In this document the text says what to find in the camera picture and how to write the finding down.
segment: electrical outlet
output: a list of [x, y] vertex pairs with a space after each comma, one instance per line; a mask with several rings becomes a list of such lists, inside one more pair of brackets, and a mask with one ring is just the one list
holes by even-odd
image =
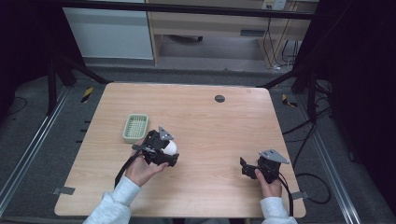
[[275, 0], [264, 0], [262, 2], [262, 9], [272, 10]]
[[286, 5], [286, 0], [275, 0], [273, 10], [283, 10]]
[[267, 10], [283, 10], [287, 0], [264, 0], [262, 2], [262, 9]]

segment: table top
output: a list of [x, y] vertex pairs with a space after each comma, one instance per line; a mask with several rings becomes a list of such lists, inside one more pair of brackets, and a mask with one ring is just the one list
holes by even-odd
[[[215, 101], [223, 95], [225, 101]], [[148, 115], [148, 130], [161, 125], [175, 137], [179, 158], [143, 186], [131, 204], [136, 217], [262, 217], [258, 180], [241, 173], [239, 158], [257, 164], [259, 151], [274, 148], [290, 160], [266, 89], [173, 84], [111, 83], [55, 207], [59, 216], [87, 216], [131, 155], [122, 132], [130, 114]], [[290, 164], [282, 164], [290, 191], [298, 191]], [[286, 191], [282, 199], [289, 210]], [[303, 200], [294, 216], [303, 217]]]

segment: person's right hand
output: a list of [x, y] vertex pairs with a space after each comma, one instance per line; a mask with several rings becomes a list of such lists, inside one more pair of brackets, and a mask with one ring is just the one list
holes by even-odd
[[259, 179], [260, 184], [262, 185], [262, 197], [280, 197], [282, 195], [282, 184], [278, 179], [274, 180], [271, 184], [268, 184], [265, 180], [262, 172], [259, 169], [256, 169], [254, 173]]
[[154, 175], [162, 172], [167, 166], [168, 162], [164, 162], [159, 166], [150, 166], [143, 158], [143, 155], [140, 155], [132, 162], [128, 169], [126, 169], [125, 176], [136, 183], [137, 186], [142, 187]]

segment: sleeve cuff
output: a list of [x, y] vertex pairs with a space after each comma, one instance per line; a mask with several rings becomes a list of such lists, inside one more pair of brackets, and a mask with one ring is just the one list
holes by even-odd
[[111, 193], [111, 196], [115, 202], [129, 206], [140, 190], [141, 188], [139, 186], [128, 179], [128, 177], [123, 176], [120, 183]]
[[269, 217], [285, 217], [288, 218], [289, 215], [283, 207], [282, 199], [279, 197], [269, 197], [262, 199], [260, 201], [262, 205], [262, 213], [265, 218]]

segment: white cabinet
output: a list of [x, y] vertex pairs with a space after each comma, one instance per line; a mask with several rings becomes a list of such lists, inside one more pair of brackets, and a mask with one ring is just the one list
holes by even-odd
[[146, 12], [64, 8], [64, 13], [85, 59], [153, 60]]

